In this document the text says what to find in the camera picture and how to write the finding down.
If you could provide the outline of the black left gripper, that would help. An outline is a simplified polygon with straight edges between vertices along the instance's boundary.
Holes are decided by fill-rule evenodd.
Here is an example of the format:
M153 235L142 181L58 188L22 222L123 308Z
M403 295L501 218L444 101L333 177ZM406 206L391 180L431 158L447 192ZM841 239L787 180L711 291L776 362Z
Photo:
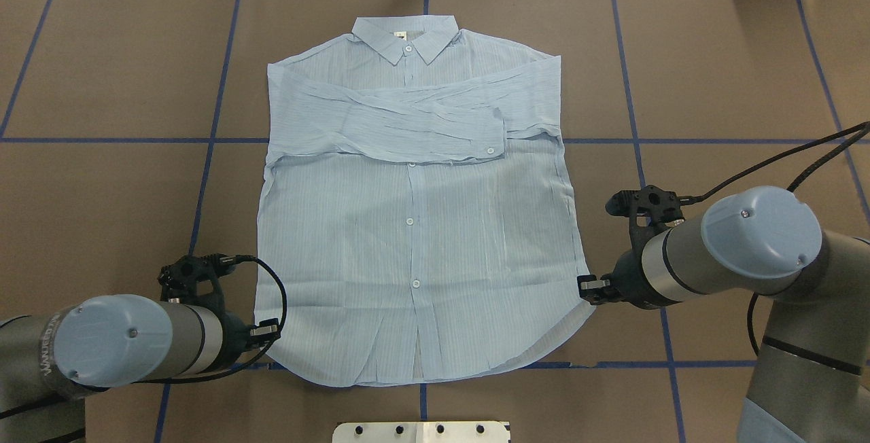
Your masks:
M257 325L246 323L239 316L225 312L220 316L222 344L217 354L217 368L230 368L249 347L265 347L279 340L282 325L279 319L265 319Z

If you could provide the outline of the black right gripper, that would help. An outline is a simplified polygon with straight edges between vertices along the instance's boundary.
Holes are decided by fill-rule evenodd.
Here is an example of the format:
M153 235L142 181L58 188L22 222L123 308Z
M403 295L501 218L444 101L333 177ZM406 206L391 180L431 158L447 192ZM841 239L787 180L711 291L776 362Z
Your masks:
M619 257L612 272L602 277L594 274L578 276L578 294L589 304L625 302L644 308L644 276L633 252Z

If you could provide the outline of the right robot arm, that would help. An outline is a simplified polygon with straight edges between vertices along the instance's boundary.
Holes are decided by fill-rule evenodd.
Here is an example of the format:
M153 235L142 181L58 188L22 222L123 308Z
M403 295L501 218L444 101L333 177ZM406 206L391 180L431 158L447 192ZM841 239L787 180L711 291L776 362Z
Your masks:
M867 442L868 241L823 230L782 188L754 187L684 219L693 202L655 186L607 202L631 250L578 278L583 300L663 308L733 289L770 298L739 442Z

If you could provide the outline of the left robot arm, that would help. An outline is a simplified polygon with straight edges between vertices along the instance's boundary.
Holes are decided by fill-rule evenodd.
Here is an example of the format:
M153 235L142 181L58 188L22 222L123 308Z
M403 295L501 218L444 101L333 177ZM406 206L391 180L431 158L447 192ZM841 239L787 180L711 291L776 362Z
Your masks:
M3 442L84 442L87 397L134 384L205 383L258 361L283 319L248 325L217 307L97 296L3 320Z

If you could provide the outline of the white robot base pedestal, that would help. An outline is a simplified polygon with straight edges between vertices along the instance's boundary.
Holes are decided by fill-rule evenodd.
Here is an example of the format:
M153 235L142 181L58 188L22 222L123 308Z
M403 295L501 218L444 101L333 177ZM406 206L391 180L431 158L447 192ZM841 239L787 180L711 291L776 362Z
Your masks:
M341 423L332 442L510 442L502 421L392 421Z

